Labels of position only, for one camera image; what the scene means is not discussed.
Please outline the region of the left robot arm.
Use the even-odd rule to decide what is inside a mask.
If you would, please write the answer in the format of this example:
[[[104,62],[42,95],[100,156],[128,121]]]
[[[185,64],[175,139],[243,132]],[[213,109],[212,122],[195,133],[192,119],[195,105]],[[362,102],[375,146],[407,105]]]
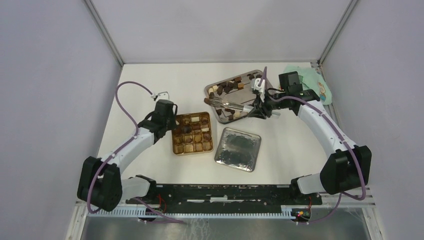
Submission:
[[[121,146],[104,157],[87,157],[82,165],[77,188],[77,198],[92,206],[110,212],[121,201],[139,197],[145,204],[157,198],[156,184],[145,176],[122,179],[125,169],[145,150],[177,127],[178,107],[170,100],[156,101],[154,111],[136,125],[135,132]]]

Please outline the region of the gold chocolate box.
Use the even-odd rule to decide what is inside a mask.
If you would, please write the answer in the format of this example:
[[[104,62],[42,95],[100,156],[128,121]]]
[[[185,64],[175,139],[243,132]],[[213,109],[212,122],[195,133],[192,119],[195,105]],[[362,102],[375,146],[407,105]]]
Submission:
[[[171,135],[172,151],[177,156],[204,154],[214,149],[211,117],[206,111],[177,115]]]

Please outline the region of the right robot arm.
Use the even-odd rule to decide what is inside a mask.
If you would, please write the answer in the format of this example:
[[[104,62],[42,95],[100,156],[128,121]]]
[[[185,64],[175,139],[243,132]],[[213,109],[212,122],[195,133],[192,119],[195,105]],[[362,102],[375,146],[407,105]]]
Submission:
[[[278,110],[288,109],[312,131],[324,149],[327,161],[321,171],[294,178],[290,183],[289,199],[302,204],[309,194],[326,192],[364,200],[369,181],[372,152],[359,146],[336,125],[327,113],[319,96],[312,89],[304,89],[296,71],[282,73],[280,88],[267,85],[267,72],[248,74],[255,99],[249,118],[267,119]]]

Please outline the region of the metal serving tongs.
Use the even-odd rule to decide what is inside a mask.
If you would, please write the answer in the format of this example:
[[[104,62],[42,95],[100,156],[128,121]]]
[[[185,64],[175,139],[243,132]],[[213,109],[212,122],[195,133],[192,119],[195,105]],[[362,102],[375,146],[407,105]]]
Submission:
[[[234,103],[234,102],[231,102],[231,101],[228,101],[226,99],[219,98],[219,97],[205,97],[203,99],[203,102],[205,104],[211,106],[211,107],[240,111],[240,112],[244,112],[244,113],[247,113],[247,114],[248,114],[249,111],[251,111],[254,108],[253,102],[250,103],[250,104]],[[281,113],[278,112],[277,118],[279,118],[280,116],[281,116]]]

